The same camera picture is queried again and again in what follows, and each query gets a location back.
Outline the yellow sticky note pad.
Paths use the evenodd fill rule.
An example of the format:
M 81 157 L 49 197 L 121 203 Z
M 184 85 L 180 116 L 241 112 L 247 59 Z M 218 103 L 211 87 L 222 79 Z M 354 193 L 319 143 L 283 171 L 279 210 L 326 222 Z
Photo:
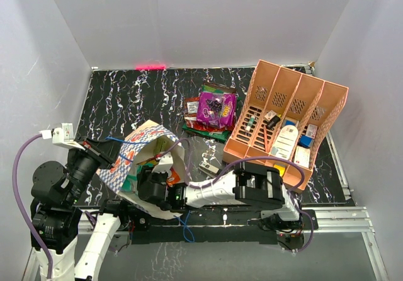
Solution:
M 279 171 L 279 174 L 281 177 L 284 177 L 285 172 L 287 171 L 287 167 L 282 165 L 282 164 L 275 164 L 273 166 L 274 168 L 276 168 Z

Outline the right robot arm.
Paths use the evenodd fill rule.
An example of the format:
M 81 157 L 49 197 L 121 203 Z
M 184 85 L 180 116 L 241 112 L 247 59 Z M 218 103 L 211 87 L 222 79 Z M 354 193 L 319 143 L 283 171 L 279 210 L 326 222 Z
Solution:
M 140 167 L 137 173 L 139 199 L 155 205 L 164 214 L 182 214 L 191 208 L 236 200 L 260 211 L 262 225 L 267 229 L 284 231 L 301 226 L 303 213 L 287 192 L 278 169 L 247 161 L 236 164 L 234 170 L 224 174 L 207 163 L 200 163 L 198 169 L 209 179 L 169 184 L 169 173 L 156 172 L 148 165 Z

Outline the pink desk organizer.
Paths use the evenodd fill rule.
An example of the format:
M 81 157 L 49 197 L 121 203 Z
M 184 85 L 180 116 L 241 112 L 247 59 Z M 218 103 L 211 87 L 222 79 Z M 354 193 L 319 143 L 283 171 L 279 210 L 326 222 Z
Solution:
M 283 177 L 285 185 L 297 192 L 304 191 L 313 174 L 319 147 L 344 108 L 348 91 L 345 86 L 260 60 L 252 74 L 241 114 L 224 147 L 222 159 L 231 163 L 250 158 L 256 164 L 271 167 L 282 164 L 278 158 L 267 158 L 280 130 L 291 122 L 298 128 L 301 137 L 305 135 L 307 125 L 314 124 L 318 129 L 314 143 L 308 149 L 307 165 L 299 171 L 290 164 L 283 164 L 287 167 Z M 256 119 L 251 131 L 246 132 L 252 115 Z M 275 115 L 281 120 L 275 128 L 267 129 L 269 153 L 266 153 L 263 126 Z

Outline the red white small box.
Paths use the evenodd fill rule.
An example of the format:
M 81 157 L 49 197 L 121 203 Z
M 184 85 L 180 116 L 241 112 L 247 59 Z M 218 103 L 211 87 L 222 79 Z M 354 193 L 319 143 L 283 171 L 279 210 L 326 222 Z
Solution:
M 310 124 L 307 125 L 305 135 L 307 137 L 310 137 L 311 139 L 315 139 L 316 134 L 317 134 L 317 129 L 318 129 L 318 126 L 310 123 Z

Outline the orange Doritos bag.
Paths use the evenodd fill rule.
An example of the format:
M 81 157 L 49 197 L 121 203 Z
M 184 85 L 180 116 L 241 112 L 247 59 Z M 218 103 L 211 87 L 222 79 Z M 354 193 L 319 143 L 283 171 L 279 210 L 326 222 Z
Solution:
M 198 96 L 184 99 L 184 120 L 188 128 L 205 132 L 216 132 L 216 133 L 223 132 L 225 130 L 233 131 L 234 129 L 233 125 L 230 127 L 215 128 L 199 122 L 196 119 L 199 99 L 200 98 Z

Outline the teal mint candy bag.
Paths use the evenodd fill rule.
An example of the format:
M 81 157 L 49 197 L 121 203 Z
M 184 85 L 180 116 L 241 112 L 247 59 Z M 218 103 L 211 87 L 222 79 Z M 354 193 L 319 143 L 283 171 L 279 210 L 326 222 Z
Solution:
M 127 175 L 121 187 L 122 192 L 135 192 L 137 189 L 137 177 L 135 175 Z

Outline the blue small box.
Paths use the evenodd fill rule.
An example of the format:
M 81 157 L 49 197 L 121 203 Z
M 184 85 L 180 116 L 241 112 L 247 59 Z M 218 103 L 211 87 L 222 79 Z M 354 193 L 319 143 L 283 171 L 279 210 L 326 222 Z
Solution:
M 298 145 L 307 149 L 311 148 L 313 143 L 314 139 L 306 135 L 302 135 L 298 140 Z

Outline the green snack packet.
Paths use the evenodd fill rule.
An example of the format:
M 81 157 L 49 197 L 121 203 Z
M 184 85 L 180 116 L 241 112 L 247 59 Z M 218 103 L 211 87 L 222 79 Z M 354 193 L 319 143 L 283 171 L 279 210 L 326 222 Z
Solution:
M 236 111 L 237 111 L 238 104 L 239 104 L 239 99 L 238 99 L 238 97 L 237 97 Z M 236 114 L 235 114 L 234 127 L 235 127 L 235 124 L 236 124 L 236 120 L 237 120 L 237 118 L 236 118 Z M 185 130 L 185 131 L 187 131 L 187 132 L 189 132 L 189 133 L 193 133 L 193 134 L 196 134 L 196 135 L 199 135 L 199 136 L 208 138 L 208 139 L 215 139 L 215 140 L 217 140 L 217 141 L 219 141 L 219 142 L 221 142 L 221 143 L 226 142 L 228 136 L 232 133 L 232 131 L 228 131 L 228 130 L 225 130 L 225 131 L 223 131 L 223 132 L 218 132 L 218 133 L 216 133 L 216 132 L 205 132 L 205 131 L 200 131 L 200 130 L 194 130 L 194 129 L 188 128 L 188 127 L 186 126 L 185 121 L 184 121 L 184 125 L 183 125 L 183 130 Z

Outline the black silver stapler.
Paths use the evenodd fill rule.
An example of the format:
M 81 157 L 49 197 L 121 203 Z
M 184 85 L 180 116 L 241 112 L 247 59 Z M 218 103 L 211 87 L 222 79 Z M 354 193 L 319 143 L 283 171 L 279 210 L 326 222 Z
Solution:
M 199 165 L 198 165 L 198 169 L 205 173 L 206 175 L 208 175 L 211 178 L 215 178 L 217 177 L 220 173 L 221 173 L 221 169 L 217 168 L 209 163 L 206 163 L 204 161 L 202 161 Z

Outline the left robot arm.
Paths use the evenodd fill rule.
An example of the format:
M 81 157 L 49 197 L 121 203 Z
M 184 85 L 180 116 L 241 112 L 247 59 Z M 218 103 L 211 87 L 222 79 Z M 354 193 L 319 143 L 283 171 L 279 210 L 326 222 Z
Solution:
M 82 210 L 77 201 L 99 169 L 112 169 L 121 143 L 114 140 L 78 141 L 54 137 L 53 144 L 69 150 L 67 163 L 41 164 L 33 174 L 31 243 L 41 264 L 42 280 L 97 280 L 111 240 L 130 222 L 126 206 L 108 200 L 98 211 L 92 235 L 75 260 Z

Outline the red pencil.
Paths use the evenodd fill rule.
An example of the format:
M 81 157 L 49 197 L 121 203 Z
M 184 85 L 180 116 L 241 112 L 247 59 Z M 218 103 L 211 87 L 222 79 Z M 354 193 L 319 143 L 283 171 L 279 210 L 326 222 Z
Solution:
M 263 126 L 263 134 L 264 134 L 264 148 L 265 148 L 265 152 L 266 152 L 266 153 L 269 153 L 269 150 L 268 150 L 268 139 L 267 139 L 267 128 L 266 128 L 265 125 Z

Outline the purple snack bag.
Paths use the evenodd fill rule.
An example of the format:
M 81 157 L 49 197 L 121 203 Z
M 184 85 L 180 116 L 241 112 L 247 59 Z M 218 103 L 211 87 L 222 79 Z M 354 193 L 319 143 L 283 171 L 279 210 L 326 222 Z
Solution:
M 199 96 L 196 120 L 217 129 L 232 127 L 236 106 L 237 97 L 233 93 L 202 91 Z

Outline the checkered paper bag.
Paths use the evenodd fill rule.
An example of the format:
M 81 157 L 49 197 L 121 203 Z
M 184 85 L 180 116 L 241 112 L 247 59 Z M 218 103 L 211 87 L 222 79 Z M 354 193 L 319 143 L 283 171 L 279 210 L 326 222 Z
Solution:
M 167 136 L 172 140 L 172 146 L 160 156 L 154 155 L 154 148 L 156 139 L 161 136 Z M 142 166 L 148 165 L 154 167 L 160 157 L 170 152 L 173 157 L 173 167 L 180 176 L 179 183 L 188 184 L 190 180 L 190 173 L 188 171 L 190 156 L 185 153 L 182 145 L 183 140 L 177 138 L 171 131 L 153 122 L 152 120 L 146 121 L 138 129 L 134 130 L 131 134 L 123 139 L 109 137 L 122 143 L 119 157 L 112 169 L 99 169 L 97 174 L 100 180 L 119 197 L 127 201 L 130 205 L 134 206 L 137 210 L 150 215 L 153 218 L 164 220 L 177 220 L 183 226 L 183 236 L 187 242 L 195 240 L 194 235 L 188 229 L 188 213 L 187 210 L 182 213 L 168 213 L 164 214 L 155 205 L 148 204 L 139 199 L 137 189 L 135 192 L 122 192 L 121 187 L 127 175 L 137 176 L 138 169 Z

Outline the small green candy packet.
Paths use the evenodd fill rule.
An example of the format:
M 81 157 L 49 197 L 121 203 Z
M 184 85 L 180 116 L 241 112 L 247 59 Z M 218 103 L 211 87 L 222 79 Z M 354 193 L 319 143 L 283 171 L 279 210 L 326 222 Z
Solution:
M 154 148 L 154 155 L 160 156 L 161 154 L 165 153 L 171 146 L 172 140 L 167 136 L 161 136 L 156 139 L 156 144 Z

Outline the orange Fox's candy bag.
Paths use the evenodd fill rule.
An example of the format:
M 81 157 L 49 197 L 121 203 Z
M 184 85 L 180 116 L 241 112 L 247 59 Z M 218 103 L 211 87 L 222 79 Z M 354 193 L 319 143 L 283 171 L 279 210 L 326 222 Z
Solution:
M 180 181 L 181 181 L 180 176 L 177 174 L 177 172 L 175 172 L 175 170 L 171 169 L 171 170 L 169 171 L 169 173 L 168 173 L 168 177 L 167 177 L 166 183 L 167 183 L 169 186 L 173 186 L 173 185 L 179 183 Z

